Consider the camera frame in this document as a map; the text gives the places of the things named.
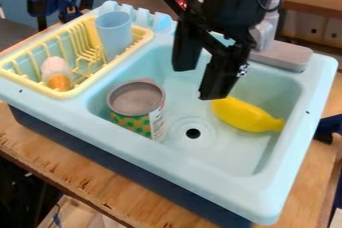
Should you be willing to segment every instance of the can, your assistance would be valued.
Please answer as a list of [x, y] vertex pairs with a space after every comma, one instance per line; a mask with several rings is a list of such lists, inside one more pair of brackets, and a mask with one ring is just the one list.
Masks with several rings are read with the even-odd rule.
[[165, 92], [150, 79], [122, 83], [107, 95], [110, 120], [130, 131], [161, 142], [165, 137]]

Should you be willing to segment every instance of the toy sink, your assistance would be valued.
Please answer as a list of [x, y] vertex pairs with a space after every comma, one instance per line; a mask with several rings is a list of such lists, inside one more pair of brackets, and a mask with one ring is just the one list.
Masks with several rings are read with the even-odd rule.
[[[156, 33], [70, 98], [50, 97], [5, 76], [0, 77], [0, 96], [10, 105], [246, 219], [259, 224], [276, 222], [323, 111], [336, 61], [314, 54], [302, 73], [250, 62], [248, 75], [231, 94], [286, 120], [281, 133], [251, 134], [219, 121], [210, 102], [198, 99], [210, 55], [203, 51], [194, 71], [174, 72], [172, 44], [173, 36]], [[138, 78], [151, 78], [166, 92], [167, 134], [162, 143], [109, 121], [107, 92]], [[200, 135], [188, 137], [190, 129]]]

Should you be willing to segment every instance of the dish rack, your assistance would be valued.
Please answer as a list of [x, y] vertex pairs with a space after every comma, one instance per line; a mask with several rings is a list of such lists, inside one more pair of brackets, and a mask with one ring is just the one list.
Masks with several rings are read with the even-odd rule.
[[[153, 38], [151, 30], [132, 25], [133, 43], [124, 53], [107, 63], [94, 22], [95, 16], [81, 17], [10, 55], [0, 62], [0, 76], [8, 77], [49, 97], [66, 99], [80, 94]], [[72, 84], [69, 91], [51, 89], [42, 81], [40, 67], [52, 56], [63, 57], [70, 67]]]

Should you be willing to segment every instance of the blue cup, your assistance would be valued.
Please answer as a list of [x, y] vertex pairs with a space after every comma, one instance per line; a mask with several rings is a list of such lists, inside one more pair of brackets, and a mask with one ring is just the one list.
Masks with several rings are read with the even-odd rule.
[[132, 44], [131, 16], [128, 13], [105, 13], [96, 18], [95, 25], [108, 62]]

